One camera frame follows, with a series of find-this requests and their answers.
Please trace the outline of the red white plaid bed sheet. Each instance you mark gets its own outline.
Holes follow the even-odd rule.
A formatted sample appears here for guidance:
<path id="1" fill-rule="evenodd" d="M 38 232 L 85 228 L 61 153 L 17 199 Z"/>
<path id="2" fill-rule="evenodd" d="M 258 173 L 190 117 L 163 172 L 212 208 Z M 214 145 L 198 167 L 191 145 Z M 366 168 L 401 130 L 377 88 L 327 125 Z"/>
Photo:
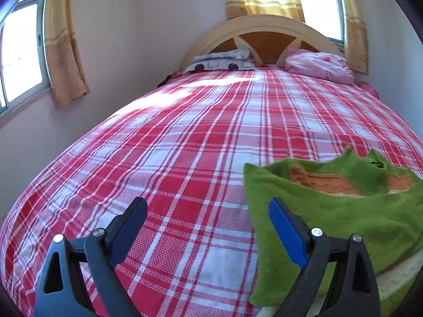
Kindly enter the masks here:
<path id="1" fill-rule="evenodd" d="M 244 167 L 377 150 L 422 169 L 422 141 L 355 85 L 277 67 L 185 75 L 49 164 L 1 228 L 1 283 L 25 316 L 54 235 L 85 237 L 136 197 L 148 218 L 116 272 L 144 316 L 254 316 L 258 245 Z"/>

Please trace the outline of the grey patterned folded pillow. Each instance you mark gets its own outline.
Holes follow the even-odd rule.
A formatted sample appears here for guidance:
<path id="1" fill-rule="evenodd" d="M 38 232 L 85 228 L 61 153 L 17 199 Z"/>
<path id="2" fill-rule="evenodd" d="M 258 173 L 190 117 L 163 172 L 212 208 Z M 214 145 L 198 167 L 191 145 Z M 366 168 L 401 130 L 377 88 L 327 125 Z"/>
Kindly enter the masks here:
<path id="1" fill-rule="evenodd" d="M 213 52 L 193 57 L 183 71 L 183 74 L 189 72 L 205 72 L 217 70 L 254 70 L 255 65 L 250 57 L 249 49 L 234 49 L 227 52 Z"/>

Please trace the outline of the yellow curtain right side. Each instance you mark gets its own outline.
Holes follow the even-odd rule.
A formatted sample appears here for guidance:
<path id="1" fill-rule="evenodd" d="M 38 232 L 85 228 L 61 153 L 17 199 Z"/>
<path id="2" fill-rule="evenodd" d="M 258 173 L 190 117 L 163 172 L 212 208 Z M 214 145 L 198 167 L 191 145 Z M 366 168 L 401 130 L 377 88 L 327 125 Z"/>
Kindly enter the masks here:
<path id="1" fill-rule="evenodd" d="M 369 72 L 369 46 L 366 22 L 359 0 L 342 0 L 344 14 L 344 54 L 355 72 Z"/>

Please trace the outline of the yellow curtain left window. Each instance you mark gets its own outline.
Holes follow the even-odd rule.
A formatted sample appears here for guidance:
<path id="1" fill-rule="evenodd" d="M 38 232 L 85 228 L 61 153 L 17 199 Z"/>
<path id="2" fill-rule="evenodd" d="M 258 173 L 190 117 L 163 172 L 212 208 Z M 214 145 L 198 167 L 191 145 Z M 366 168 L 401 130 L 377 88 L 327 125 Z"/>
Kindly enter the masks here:
<path id="1" fill-rule="evenodd" d="M 47 71 L 58 105 L 88 95 L 72 20 L 72 0 L 44 1 L 44 47 Z"/>

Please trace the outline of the pink cloth at bedside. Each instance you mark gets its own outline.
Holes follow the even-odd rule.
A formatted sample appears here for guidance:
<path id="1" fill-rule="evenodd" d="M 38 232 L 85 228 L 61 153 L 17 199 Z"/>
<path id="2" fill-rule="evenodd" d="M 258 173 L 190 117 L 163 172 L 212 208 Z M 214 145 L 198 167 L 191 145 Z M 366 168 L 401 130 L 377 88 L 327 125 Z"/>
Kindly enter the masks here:
<path id="1" fill-rule="evenodd" d="M 360 81 L 358 86 L 365 92 L 369 93 L 374 98 L 379 99 L 379 93 L 373 88 L 373 86 L 370 83 L 365 81 Z"/>

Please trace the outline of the left window frame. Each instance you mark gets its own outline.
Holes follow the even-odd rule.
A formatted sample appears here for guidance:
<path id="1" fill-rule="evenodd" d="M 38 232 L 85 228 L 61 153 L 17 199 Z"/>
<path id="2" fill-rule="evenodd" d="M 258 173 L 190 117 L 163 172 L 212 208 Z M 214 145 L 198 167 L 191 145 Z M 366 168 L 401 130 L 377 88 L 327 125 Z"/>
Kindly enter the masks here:
<path id="1" fill-rule="evenodd" d="M 44 50 L 45 0 L 18 0 L 1 26 L 1 119 L 50 88 Z"/>

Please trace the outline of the window behind headboard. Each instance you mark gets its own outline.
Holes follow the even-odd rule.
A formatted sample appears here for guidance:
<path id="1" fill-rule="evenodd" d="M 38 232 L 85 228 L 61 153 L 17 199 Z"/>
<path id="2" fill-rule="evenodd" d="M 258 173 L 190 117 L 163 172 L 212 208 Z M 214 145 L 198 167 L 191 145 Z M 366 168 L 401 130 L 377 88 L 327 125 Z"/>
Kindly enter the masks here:
<path id="1" fill-rule="evenodd" d="M 342 44 L 344 18 L 342 0 L 300 0 L 305 24 Z"/>

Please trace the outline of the green orange striped knit sweater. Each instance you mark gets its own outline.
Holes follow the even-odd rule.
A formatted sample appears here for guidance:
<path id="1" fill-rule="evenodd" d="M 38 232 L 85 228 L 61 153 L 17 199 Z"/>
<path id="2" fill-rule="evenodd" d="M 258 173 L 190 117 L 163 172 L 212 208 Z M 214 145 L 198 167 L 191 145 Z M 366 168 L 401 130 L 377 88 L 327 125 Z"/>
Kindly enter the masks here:
<path id="1" fill-rule="evenodd" d="M 310 227 L 332 237 L 362 235 L 377 274 L 388 272 L 392 292 L 381 300 L 391 315 L 415 275 L 400 264 L 422 249 L 422 169 L 386 158 L 377 150 L 360 156 L 346 148 L 327 162 L 297 158 L 244 167 L 245 199 L 258 245 L 258 273 L 249 301 L 260 307 L 282 303 L 299 273 L 268 215 L 280 198 Z"/>

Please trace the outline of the cream wooden headboard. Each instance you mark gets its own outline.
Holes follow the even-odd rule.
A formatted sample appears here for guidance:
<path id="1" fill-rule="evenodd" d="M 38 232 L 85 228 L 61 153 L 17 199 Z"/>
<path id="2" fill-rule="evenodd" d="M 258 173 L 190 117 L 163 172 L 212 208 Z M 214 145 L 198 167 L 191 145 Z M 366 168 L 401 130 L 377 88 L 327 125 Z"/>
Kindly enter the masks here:
<path id="1" fill-rule="evenodd" d="M 237 48 L 250 50 L 257 66 L 283 66 L 289 49 L 341 55 L 329 38 L 310 26 L 284 16 L 263 14 L 231 19 L 211 29 L 188 51 L 179 69 L 187 68 L 195 56 Z"/>

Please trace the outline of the dark red cloth bed corner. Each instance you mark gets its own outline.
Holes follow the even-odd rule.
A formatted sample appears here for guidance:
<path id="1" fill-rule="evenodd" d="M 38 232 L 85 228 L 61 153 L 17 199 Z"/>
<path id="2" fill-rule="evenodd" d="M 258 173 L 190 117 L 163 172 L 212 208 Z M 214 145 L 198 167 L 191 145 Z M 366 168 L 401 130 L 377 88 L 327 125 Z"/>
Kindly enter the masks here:
<path id="1" fill-rule="evenodd" d="M 179 78 L 180 76 L 182 75 L 182 73 L 181 72 L 179 72 L 179 71 L 175 71 L 175 72 L 173 72 L 172 74 L 170 74 L 170 75 L 168 75 L 162 82 L 160 82 L 158 85 L 157 85 L 157 88 L 160 88 L 160 87 L 162 87 L 162 86 L 164 86 L 164 85 L 166 85 L 166 84 L 168 84 L 168 82 L 169 81 L 171 81 L 171 80 L 175 80 L 176 78 Z"/>

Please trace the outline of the pink crumpled blanket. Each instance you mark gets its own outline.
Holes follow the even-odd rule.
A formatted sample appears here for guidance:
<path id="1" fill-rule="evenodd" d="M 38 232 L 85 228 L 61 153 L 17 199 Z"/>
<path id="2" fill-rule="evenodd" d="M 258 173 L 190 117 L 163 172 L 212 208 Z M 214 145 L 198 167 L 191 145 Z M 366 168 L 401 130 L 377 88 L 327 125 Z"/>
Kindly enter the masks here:
<path id="1" fill-rule="evenodd" d="M 354 75 L 348 67 L 346 59 L 337 54 L 289 48 L 285 60 L 285 70 L 292 74 L 343 85 L 354 84 Z"/>

